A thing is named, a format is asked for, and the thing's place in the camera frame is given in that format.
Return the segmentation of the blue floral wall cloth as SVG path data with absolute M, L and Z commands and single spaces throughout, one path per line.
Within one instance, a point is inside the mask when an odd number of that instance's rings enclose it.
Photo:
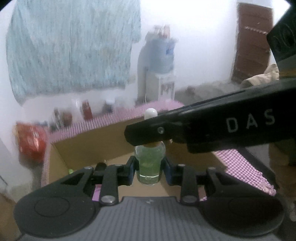
M 125 88 L 140 38 L 139 1 L 17 1 L 6 35 L 14 97 Z

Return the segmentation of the black cylindrical tube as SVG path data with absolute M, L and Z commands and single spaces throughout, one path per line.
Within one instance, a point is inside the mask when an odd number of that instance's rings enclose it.
M 100 162 L 96 165 L 95 171 L 104 171 L 107 167 L 107 164 L 105 162 Z

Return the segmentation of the white lid jar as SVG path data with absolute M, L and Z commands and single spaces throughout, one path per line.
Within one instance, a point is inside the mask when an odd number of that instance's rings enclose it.
M 103 114 L 112 113 L 115 100 L 107 99 L 102 109 Z

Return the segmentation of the purple checkered tablecloth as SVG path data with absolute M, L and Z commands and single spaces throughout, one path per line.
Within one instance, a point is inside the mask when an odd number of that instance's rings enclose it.
M 79 133 L 83 133 L 95 128 L 101 128 L 111 125 L 120 121 L 131 120 L 134 118 L 144 118 L 144 112 L 148 108 L 154 108 L 158 113 L 173 110 L 182 107 L 180 102 L 174 100 L 156 101 L 148 104 L 142 104 L 132 109 L 119 108 L 112 113 L 103 114 L 92 120 L 82 120 L 77 123 L 73 123 L 69 127 L 62 128 L 49 135 L 48 143 L 51 140 L 63 140 L 65 138 L 71 138 Z M 270 184 L 263 174 L 254 168 L 237 150 L 225 150 L 213 152 L 226 163 L 226 173 L 240 179 L 261 191 L 274 195 L 274 185 Z

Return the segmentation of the green dropper bottle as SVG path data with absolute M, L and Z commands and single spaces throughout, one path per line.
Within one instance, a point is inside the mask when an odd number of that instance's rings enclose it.
M 143 185 L 153 186 L 161 178 L 161 162 L 166 154 L 163 142 L 155 142 L 135 147 L 134 155 L 138 160 L 137 179 Z

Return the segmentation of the red snack bag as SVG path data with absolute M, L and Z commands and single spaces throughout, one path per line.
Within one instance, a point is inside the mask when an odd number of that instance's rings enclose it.
M 41 164 L 45 158 L 49 130 L 46 126 L 16 122 L 14 128 L 22 161 Z

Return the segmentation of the beige jacket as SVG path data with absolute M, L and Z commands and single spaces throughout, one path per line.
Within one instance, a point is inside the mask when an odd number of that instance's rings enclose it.
M 243 80 L 240 84 L 241 88 L 262 85 L 278 81 L 280 77 L 278 66 L 274 63 L 269 65 L 263 74 L 254 75 L 253 77 Z

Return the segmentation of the red jar on floor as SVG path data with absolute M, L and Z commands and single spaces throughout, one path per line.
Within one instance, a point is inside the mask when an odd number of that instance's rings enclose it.
M 88 100 L 82 101 L 80 110 L 81 110 L 83 119 L 85 121 L 89 121 L 89 120 L 93 119 L 92 110 L 91 110 L 90 103 Z

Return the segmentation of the water dispenser with bottle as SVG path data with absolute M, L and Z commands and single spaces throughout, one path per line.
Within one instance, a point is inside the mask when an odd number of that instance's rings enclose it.
M 137 63 L 137 101 L 175 98 L 175 46 L 169 25 L 154 26 L 145 36 Z

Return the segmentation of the brown wooden door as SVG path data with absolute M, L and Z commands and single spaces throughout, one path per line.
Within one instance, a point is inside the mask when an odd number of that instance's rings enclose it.
M 243 80 L 262 74 L 269 65 L 270 49 L 267 34 L 273 27 L 271 8 L 239 3 L 236 55 L 231 80 Z

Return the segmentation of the cardboard box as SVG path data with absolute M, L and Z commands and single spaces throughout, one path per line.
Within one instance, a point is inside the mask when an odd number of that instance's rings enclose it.
M 86 166 L 106 162 L 107 165 L 125 164 L 134 148 L 124 137 L 125 127 L 143 120 L 142 117 L 124 120 L 101 128 L 79 133 L 63 140 L 51 140 L 47 145 L 41 185 L 46 186 Z M 166 154 L 174 164 L 192 166 L 203 172 L 209 167 L 225 171 L 226 163 L 213 152 L 190 154 L 184 144 L 166 143 Z

